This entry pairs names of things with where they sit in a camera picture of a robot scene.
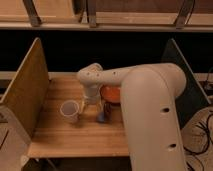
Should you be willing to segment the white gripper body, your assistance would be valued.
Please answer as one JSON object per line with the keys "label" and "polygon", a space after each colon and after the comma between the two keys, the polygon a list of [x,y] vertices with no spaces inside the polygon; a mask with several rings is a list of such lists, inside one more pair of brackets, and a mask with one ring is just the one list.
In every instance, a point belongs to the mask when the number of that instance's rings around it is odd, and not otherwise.
{"label": "white gripper body", "polygon": [[81,111],[84,112],[89,105],[101,107],[100,87],[98,85],[83,87]]}

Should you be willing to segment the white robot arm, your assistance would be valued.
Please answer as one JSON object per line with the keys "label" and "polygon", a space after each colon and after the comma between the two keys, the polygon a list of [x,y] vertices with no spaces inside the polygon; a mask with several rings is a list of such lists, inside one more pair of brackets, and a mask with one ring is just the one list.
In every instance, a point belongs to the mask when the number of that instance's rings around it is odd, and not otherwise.
{"label": "white robot arm", "polygon": [[77,73],[84,99],[97,101],[98,87],[118,85],[132,171],[187,171],[175,99],[186,87],[172,63],[104,70],[91,64]]}

